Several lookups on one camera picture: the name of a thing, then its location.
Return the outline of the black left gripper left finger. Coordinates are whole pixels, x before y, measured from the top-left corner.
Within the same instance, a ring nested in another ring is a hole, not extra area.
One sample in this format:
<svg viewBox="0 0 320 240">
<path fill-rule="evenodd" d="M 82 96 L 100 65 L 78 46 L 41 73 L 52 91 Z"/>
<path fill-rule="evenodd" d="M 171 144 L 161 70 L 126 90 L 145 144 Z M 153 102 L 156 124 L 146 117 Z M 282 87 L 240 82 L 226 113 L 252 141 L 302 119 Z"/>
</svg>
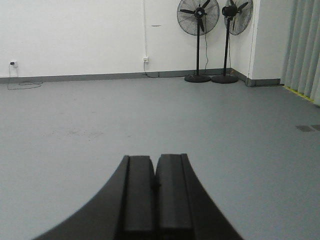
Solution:
<svg viewBox="0 0 320 240">
<path fill-rule="evenodd" d="M 139 240 L 155 230 L 155 174 L 149 156 L 124 156 L 107 183 L 39 240 Z"/>
</svg>

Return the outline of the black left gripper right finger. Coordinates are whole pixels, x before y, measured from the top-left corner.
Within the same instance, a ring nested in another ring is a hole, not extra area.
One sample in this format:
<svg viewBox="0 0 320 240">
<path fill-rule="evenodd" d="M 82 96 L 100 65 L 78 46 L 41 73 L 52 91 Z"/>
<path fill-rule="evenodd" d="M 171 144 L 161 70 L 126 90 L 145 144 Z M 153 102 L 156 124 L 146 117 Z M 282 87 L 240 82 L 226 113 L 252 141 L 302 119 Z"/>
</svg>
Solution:
<svg viewBox="0 0 320 240">
<path fill-rule="evenodd" d="M 162 154 L 156 181 L 159 239 L 242 239 L 206 192 L 187 154 Z"/>
</svg>

